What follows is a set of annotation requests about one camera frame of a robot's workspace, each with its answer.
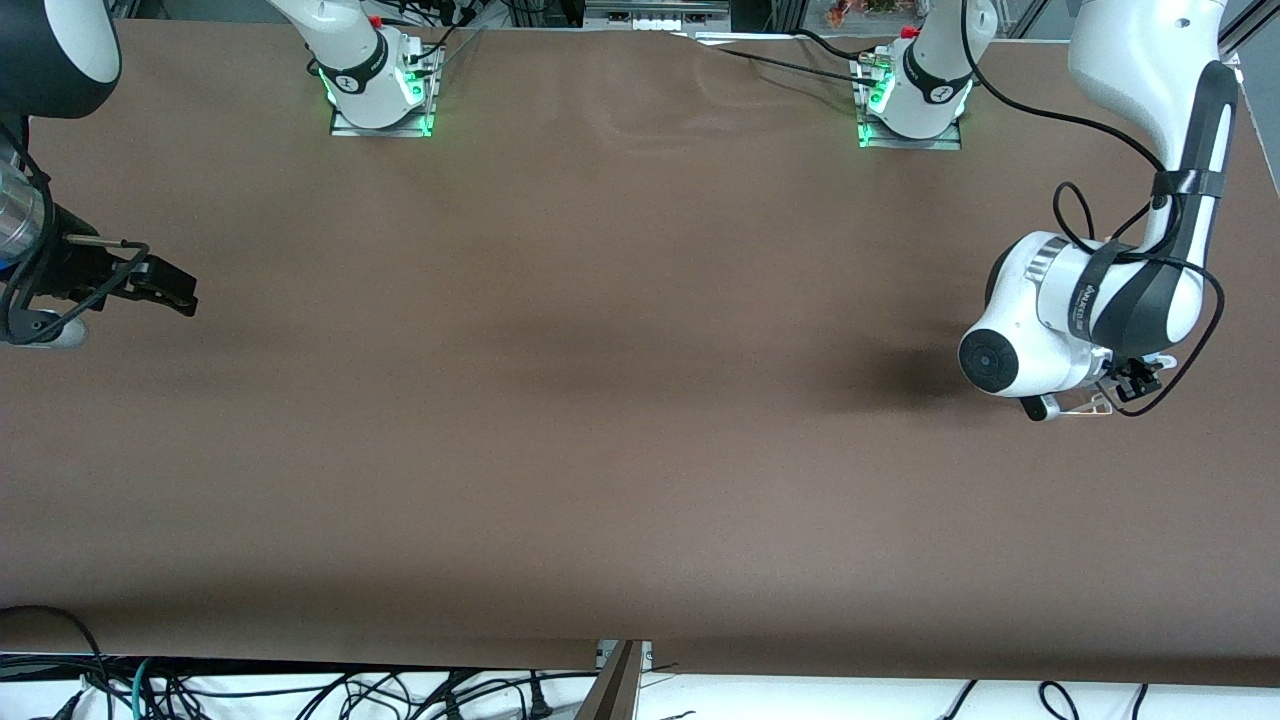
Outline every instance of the black strap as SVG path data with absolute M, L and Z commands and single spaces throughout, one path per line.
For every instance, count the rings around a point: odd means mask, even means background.
M 317 63 L 320 72 L 324 73 L 324 77 L 329 78 L 329 83 L 339 92 L 360 95 L 365 91 L 369 81 L 378 77 L 378 73 L 383 72 L 383 68 L 387 67 L 387 37 L 380 32 L 375 32 L 374 35 L 378 36 L 378 47 L 374 49 L 374 54 L 367 60 L 355 68 L 339 70 L 324 63 Z
M 911 85 L 920 88 L 924 101 L 929 105 L 945 105 L 950 102 L 957 92 L 969 85 L 969 78 L 973 77 L 973 73 L 969 73 L 961 78 L 945 81 L 931 76 L 915 61 L 914 42 L 906 46 L 906 53 L 902 53 L 902 69 L 906 70 L 906 77 L 911 81 Z
M 1093 316 L 1093 305 L 1098 301 L 1102 278 L 1115 264 L 1116 256 L 1129 250 L 1133 250 L 1132 245 L 1111 241 L 1089 255 L 1089 261 L 1084 265 L 1079 279 L 1075 281 L 1075 290 L 1071 291 L 1071 313 L 1068 316 L 1068 323 L 1073 336 L 1093 342 L 1089 319 Z
M 1213 170 L 1187 169 L 1156 173 L 1151 183 L 1151 196 L 1162 195 L 1207 195 L 1222 197 L 1226 191 L 1226 173 Z

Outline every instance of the black round joint cap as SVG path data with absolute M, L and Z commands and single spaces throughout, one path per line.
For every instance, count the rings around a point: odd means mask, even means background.
M 960 342 L 960 369 L 986 392 L 1000 392 L 1018 378 L 1018 352 L 996 331 L 974 331 Z

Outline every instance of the silver cylinder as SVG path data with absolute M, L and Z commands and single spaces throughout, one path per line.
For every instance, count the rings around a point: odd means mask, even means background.
M 0 163 L 0 266 L 12 264 L 40 237 L 45 204 L 18 168 Z

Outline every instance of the teal cable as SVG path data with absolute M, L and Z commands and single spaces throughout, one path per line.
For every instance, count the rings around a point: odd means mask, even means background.
M 133 720 L 142 720 L 142 679 L 146 676 L 150 664 L 151 659 L 147 657 L 138 665 L 138 671 L 133 674 L 133 692 L 129 693 L 129 698 L 133 701 Z

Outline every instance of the brown table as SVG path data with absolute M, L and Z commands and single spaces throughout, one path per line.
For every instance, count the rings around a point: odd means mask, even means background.
M 1280 678 L 1280 201 L 1248 117 L 1194 373 L 1139 421 L 1037 425 L 954 351 L 1059 181 L 1105 227 L 1143 202 L 1102 135 L 978 92 L 960 152 L 860 150 L 838 83 L 492 32 L 434 138 L 329 138 L 288 27 L 120 40 L 116 94 L 33 151 L 201 310 L 111 301 L 82 350 L 0 351 L 4 602 L 140 655 L 553 666 L 644 637 L 687 671 Z M 1065 55 L 984 63 L 1105 117 Z

